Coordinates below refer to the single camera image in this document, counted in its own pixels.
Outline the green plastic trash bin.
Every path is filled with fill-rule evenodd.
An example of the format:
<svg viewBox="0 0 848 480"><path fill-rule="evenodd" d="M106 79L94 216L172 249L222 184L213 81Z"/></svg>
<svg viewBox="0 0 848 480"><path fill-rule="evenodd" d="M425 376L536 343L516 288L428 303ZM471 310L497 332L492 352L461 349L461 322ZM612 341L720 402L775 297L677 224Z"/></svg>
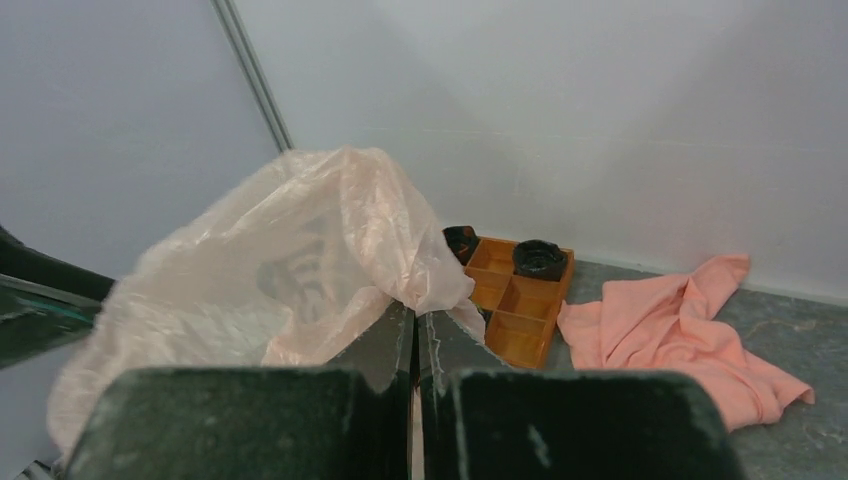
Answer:
<svg viewBox="0 0 848 480"><path fill-rule="evenodd" d="M1 367L77 341L115 280L39 252L1 230Z"/></svg>

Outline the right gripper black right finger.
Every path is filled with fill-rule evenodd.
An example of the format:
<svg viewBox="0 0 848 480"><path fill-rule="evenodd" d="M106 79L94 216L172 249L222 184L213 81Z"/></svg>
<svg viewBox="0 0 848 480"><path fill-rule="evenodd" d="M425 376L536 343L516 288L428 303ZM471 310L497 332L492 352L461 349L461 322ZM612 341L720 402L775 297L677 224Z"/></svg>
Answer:
<svg viewBox="0 0 848 480"><path fill-rule="evenodd" d="M429 479L741 479L718 410L671 371L518 370L444 312L417 320Z"/></svg>

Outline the pink plastic trash bag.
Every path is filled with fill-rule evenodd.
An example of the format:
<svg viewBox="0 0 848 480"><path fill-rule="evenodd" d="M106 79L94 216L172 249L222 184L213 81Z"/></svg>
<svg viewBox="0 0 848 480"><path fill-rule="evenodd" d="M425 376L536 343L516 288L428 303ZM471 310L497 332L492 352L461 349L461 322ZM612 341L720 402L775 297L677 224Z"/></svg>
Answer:
<svg viewBox="0 0 848 480"><path fill-rule="evenodd" d="M473 288L387 153L288 151L114 284L53 385L49 435L69 456L98 397L130 369L325 363L392 301L445 311L482 339Z"/></svg>

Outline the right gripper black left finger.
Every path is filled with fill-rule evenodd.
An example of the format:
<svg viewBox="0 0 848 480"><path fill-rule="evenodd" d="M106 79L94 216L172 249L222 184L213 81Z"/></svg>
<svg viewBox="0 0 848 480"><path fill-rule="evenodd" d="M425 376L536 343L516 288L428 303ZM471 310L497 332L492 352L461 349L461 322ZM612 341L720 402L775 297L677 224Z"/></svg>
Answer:
<svg viewBox="0 0 848 480"><path fill-rule="evenodd" d="M69 479L406 479L415 315L315 367L145 368L99 398Z"/></svg>

